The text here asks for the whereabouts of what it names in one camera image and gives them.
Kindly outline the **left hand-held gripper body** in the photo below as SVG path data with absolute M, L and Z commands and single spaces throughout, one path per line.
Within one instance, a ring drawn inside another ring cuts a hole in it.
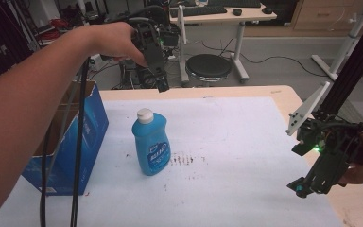
M 130 17 L 128 23 L 135 29 L 134 45 L 143 53 L 147 68 L 154 76 L 164 76 L 164 47 L 179 43 L 180 30 L 172 25 L 169 16 Z

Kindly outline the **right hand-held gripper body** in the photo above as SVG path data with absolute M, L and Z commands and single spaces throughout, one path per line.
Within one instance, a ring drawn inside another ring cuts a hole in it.
M 342 118 L 328 116 L 324 120 L 311 118 L 330 83 L 320 87 L 293 113 L 289 114 L 287 135 L 296 134 L 298 144 L 292 151 L 304 156 L 316 151 L 319 156 L 305 176 L 305 187 L 312 193 L 327 194 L 352 162 L 363 162 L 359 134 L 363 123 L 350 123 Z

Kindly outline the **blue detergent bottle white cap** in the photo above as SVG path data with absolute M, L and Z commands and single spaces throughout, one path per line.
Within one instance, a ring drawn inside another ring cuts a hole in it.
M 171 157 L 170 143 L 165 127 L 167 120 L 148 108 L 137 112 L 132 133 L 139 165 L 145 175 L 152 176 L 162 171 Z

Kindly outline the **person's left hand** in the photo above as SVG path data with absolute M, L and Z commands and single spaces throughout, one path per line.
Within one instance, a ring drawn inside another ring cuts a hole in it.
M 142 52 L 132 42 L 135 30 L 127 23 L 87 26 L 91 54 L 101 54 L 116 59 L 131 59 L 147 66 Z

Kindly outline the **dark electronics equipment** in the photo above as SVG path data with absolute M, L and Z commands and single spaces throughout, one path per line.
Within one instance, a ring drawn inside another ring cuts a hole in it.
M 153 89 L 156 87 L 155 79 L 149 70 L 134 61 L 123 60 L 119 62 L 119 68 L 121 89 Z

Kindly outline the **black round stool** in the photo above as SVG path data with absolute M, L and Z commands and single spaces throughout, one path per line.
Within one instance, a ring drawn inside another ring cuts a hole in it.
M 198 54 L 186 61 L 185 71 L 188 76 L 202 82 L 217 82 L 228 77 L 232 65 L 218 55 Z

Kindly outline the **black keyboard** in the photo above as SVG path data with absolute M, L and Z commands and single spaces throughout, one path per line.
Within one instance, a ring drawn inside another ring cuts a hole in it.
M 209 7 L 185 7 L 183 9 L 170 9 L 169 14 L 171 18 L 176 18 L 182 12 L 184 17 L 212 15 L 226 13 L 227 10 L 222 6 L 209 6 Z

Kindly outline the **white table sheet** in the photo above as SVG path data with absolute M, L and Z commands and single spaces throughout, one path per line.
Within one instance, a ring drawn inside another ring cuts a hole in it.
M 109 127 L 78 202 L 78 227 L 341 227 L 328 200 L 287 184 L 304 158 L 270 97 L 123 100 L 104 104 Z M 171 160 L 142 173 L 131 126 L 162 114 Z

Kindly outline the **white desk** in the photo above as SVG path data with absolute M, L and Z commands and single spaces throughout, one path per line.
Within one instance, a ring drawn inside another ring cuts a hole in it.
M 230 55 L 230 59 L 240 81 L 246 82 L 250 77 L 239 59 L 246 23 L 269 21 L 277 17 L 275 13 L 263 13 L 264 7 L 262 5 L 260 8 L 241 8 L 240 16 L 234 15 L 232 8 L 226 8 L 226 13 L 185 17 L 186 7 L 179 6 L 178 16 L 171 18 L 170 22 L 181 30 L 179 40 L 181 84 L 189 82 L 189 76 L 185 72 L 184 46 L 197 41 L 216 39 L 235 39 L 234 52 Z

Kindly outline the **white metal stand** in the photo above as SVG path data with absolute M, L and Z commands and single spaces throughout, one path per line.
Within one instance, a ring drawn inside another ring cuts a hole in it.
M 318 65 L 318 67 L 332 80 L 335 81 L 338 77 L 337 70 L 349 56 L 359 42 L 359 33 L 363 28 L 363 9 L 360 13 L 355 13 L 351 18 L 350 22 L 354 25 L 350 32 L 347 34 L 343 44 L 338 50 L 332 63 L 328 65 L 319 55 L 312 55 L 311 59 Z

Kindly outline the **blue cardboard box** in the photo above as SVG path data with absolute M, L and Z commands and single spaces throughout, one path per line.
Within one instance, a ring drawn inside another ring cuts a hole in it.
M 43 180 L 47 180 L 48 196 L 72 195 L 76 176 L 79 177 L 78 193 L 84 193 L 109 126 L 94 81 L 86 83 L 82 130 L 78 128 L 80 100 L 80 84 L 74 81 L 56 110 L 48 138 L 40 143 L 22 173 L 37 189 L 41 189 Z

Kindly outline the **wooden cabinet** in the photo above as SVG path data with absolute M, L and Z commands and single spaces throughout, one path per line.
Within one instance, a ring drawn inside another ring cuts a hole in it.
M 296 30 L 351 30 L 363 17 L 363 0 L 300 0 Z

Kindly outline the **black aluminium post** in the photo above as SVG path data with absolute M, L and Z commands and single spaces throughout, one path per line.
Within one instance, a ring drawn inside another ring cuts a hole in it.
M 328 95 L 314 112 L 316 119 L 335 115 L 363 76 L 363 34 L 351 56 L 342 67 Z

